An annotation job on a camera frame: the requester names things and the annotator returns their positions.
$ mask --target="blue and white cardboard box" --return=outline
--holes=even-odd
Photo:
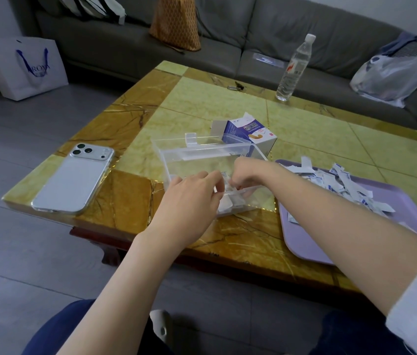
[[[267,156],[271,151],[277,137],[252,115],[245,112],[243,117],[229,121],[212,121],[211,136],[221,136],[224,133],[243,138],[258,146]]]

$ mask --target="hand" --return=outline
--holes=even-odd
[[[225,184],[219,171],[174,178],[148,229],[182,251],[199,239],[217,215]]]
[[[264,160],[257,160],[249,157],[238,157],[235,160],[230,184],[237,189],[261,185],[261,171],[270,164]]]

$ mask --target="white shoe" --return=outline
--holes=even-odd
[[[164,344],[172,348],[172,319],[166,310],[153,310],[149,313],[154,334]]]

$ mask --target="brown tote bag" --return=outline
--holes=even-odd
[[[200,50],[195,0],[159,0],[149,34],[173,47]]]

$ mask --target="sofa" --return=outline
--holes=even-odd
[[[202,49],[178,53],[148,34],[157,0],[117,0],[124,25],[81,21],[59,0],[38,0],[42,34],[57,41],[64,59],[137,81],[163,60],[275,90],[284,68],[255,53],[289,61],[307,33],[317,36],[312,59],[294,95],[417,130],[417,89],[401,109],[361,97],[350,79],[401,29],[308,0],[196,0]]]

